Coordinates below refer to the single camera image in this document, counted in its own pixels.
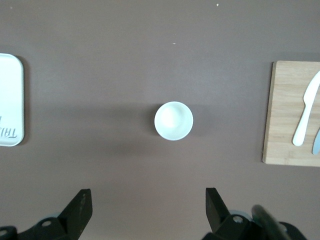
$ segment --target wooden cutting board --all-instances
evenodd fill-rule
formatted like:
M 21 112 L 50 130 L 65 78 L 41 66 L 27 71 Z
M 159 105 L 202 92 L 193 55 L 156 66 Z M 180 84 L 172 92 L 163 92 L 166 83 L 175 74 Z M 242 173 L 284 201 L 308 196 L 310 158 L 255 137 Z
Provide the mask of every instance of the wooden cutting board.
M 263 161 L 266 164 L 320 167 L 320 153 L 312 154 L 320 128 L 320 90 L 313 103 L 303 145 L 295 146 L 292 143 L 305 108 L 303 96 L 319 71 L 320 62 L 273 63 L 263 149 Z

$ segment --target metal bolt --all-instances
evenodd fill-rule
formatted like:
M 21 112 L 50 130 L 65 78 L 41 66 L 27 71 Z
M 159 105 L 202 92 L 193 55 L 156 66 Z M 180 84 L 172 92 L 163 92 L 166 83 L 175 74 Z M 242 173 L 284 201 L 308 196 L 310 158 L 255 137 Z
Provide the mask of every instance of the metal bolt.
M 283 231 L 288 232 L 288 229 L 285 225 L 280 223 L 281 228 L 283 229 Z
M 51 221 L 48 220 L 48 221 L 44 221 L 44 222 L 41 224 L 41 226 L 42 226 L 42 227 L 47 227 L 47 226 L 49 226 L 50 224 L 51 224 Z
M 7 233 L 8 233 L 8 230 L 5 230 L 5 229 L 1 230 L 0 231 L 0 237 L 6 235 Z
M 242 224 L 244 222 L 243 218 L 240 216 L 234 216 L 233 221 L 237 224 Z

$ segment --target knife blade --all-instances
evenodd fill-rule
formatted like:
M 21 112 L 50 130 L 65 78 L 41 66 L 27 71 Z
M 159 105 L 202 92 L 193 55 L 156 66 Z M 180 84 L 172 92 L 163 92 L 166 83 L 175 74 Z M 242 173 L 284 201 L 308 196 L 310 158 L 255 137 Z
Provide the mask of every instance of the knife blade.
M 303 101 L 305 105 L 304 110 L 292 139 L 292 143 L 295 146 L 301 146 L 304 143 L 312 105 L 314 104 L 319 85 L 320 85 L 320 71 L 318 71 L 318 73 L 312 78 L 312 80 L 310 81 L 308 87 L 304 92 L 304 95 L 303 95 Z
M 319 151 L 320 151 L 320 128 L 314 139 L 312 154 L 317 155 Z

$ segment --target white plastic knife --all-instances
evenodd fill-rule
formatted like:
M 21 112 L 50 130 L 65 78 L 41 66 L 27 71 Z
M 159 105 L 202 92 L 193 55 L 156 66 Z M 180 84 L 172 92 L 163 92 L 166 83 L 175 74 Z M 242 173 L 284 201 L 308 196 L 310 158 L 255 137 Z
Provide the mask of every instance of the white plastic knife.
M 320 85 L 320 71 L 313 77 L 308 87 L 305 90 L 303 101 L 305 104 L 300 122 L 295 130 L 292 143 L 296 146 L 301 146 L 304 143 L 307 125 L 311 113 L 312 105 Z

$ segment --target white bowl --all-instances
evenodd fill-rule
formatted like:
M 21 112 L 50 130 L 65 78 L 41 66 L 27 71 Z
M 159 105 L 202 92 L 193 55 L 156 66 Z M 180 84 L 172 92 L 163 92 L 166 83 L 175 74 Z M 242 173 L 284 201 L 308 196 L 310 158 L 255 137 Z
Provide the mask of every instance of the white bowl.
M 190 133 L 194 117 L 182 102 L 170 101 L 162 105 L 155 114 L 154 126 L 164 139 L 176 141 Z

